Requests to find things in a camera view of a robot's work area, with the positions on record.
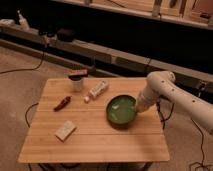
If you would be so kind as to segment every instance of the small bottle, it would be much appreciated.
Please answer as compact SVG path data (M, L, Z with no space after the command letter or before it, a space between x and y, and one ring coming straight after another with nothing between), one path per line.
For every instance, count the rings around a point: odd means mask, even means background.
M108 82L106 82L106 81L99 82L95 87L93 87L89 91L88 95L86 97L84 97L84 102L89 103L90 99L95 100L96 97L98 97L100 94L102 94L104 91L106 91L108 87L109 87Z
M17 12L18 12L18 16L19 16L19 23L20 23L22 29L25 31L30 30L30 26L29 26L27 20L20 13L20 10L18 10Z

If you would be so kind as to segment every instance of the floor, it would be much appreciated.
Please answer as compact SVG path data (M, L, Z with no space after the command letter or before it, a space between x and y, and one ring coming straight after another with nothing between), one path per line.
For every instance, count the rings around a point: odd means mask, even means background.
M39 59L0 47L0 72L17 68L32 68ZM66 77L67 70L59 65L44 62L36 71L14 72L0 75L0 171L28 171L26 164L17 162L28 127L24 114L27 108L38 102L42 88L48 78ZM163 113L169 113L171 104L162 103ZM29 112L29 120L35 108ZM213 138L205 133L205 163L213 165ZM178 106L165 128L165 137L170 152L170 161L154 163L150 171L189 170L192 162L201 161L201 136L187 114ZM56 170L63 171L58 164ZM109 171L137 171L141 163L112 164ZM107 164L81 164L74 171L104 171ZM32 164L33 171L41 169Z

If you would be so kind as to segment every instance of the soap bar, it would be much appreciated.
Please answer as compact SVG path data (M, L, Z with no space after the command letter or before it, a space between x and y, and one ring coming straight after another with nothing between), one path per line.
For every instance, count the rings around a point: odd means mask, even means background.
M55 136L64 142L68 136L76 129L76 126L71 121L66 121L56 132Z

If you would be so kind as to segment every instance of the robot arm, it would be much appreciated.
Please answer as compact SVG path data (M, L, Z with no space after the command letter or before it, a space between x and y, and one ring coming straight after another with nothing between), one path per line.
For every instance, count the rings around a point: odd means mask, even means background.
M169 71L152 72L147 86L137 98L138 112L154 105L160 95L181 106L201 127L213 135L213 105L174 85L175 75Z

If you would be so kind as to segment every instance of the cable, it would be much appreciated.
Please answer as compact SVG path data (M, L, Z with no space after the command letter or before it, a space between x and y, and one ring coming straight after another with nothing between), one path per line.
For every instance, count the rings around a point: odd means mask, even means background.
M206 83L202 83L200 85L200 87L198 88L198 96L200 98L201 96L201 93L205 90L205 86L206 86ZM191 118L192 120L192 123L195 125L195 127L197 128L197 130L200 132L201 134L201 145L200 145L200 149L201 149L201 153L202 153L202 160L201 162L194 162L194 163L191 163L189 164L189 170L191 171L191 168L195 165L197 165L197 167L195 167L195 171L199 168L202 168L204 171L210 171L209 167L211 167L211 165L205 165L204 164L204 161L205 161L205 153L204 153L204 150L203 150L203 144L204 144L204 134L203 134L203 131L200 129L200 127L197 125L197 123Z
M76 164L69 165L69 166L66 165L66 164L63 164L63 163L61 163L60 165L61 165L61 167L63 167L64 169L74 169L74 168L78 167L78 166L80 165L80 163L76 163Z
M42 171L48 171L48 169L46 169L42 164L38 164L38 166L41 168Z
M106 171L109 171L110 163L107 164Z
M37 70L42 65L42 63L44 61L44 56L45 56L45 50L43 50L40 63L34 68L26 68L26 69L24 68L24 69L14 69L14 70L2 71L2 72L0 72L0 74L6 74L6 73L18 72L18 71L34 71L34 70Z
M191 118L192 122L194 123L195 127L197 128L197 130L200 132L201 134L201 145L200 145L200 149L201 149L201 152L202 152L202 161L201 162L194 162L194 163L191 163L189 164L189 170L191 171L191 168L192 166L194 165L198 165L196 168L195 168L195 171L199 168L202 168L204 171L210 171L209 167L211 165L204 165L204 160L205 160L205 153L203 151L203 143L204 143L204 134L203 134L203 131L200 129L200 127L196 124L196 122Z
M170 110L170 113L169 113L169 116L167 118L164 117L164 114L161 112L161 106L160 106L160 102L161 102L161 99L159 99L156 103L156 106L157 106L157 111L158 111L158 114L160 115L161 117L161 123L163 124L163 129L165 129L165 126L166 126L166 121L168 121L171 117L172 117L172 114L173 114L173 111L174 111L174 106L175 104L172 103L172 107L171 107L171 110Z
M29 121L28 121L28 119L27 119L28 112L29 112L29 110L30 110L32 107L34 107L34 106L36 106L36 105L38 105L38 103L35 103L35 104L31 105L30 107L28 107L28 109L27 109L26 112L25 112L25 115L24 115L24 116L25 116L25 121L26 121L26 124L27 124L28 128L30 127Z
M28 168L29 168L29 171L32 171L32 167L31 167L30 163L28 163Z
M106 1L109 1L109 2L111 2L111 3L113 3L113 4L116 4L116 5L119 6L119 7L126 8L125 6L123 6L123 5L121 5L121 4L117 3L117 2L115 2L115 1L113 1L113 0L106 0Z

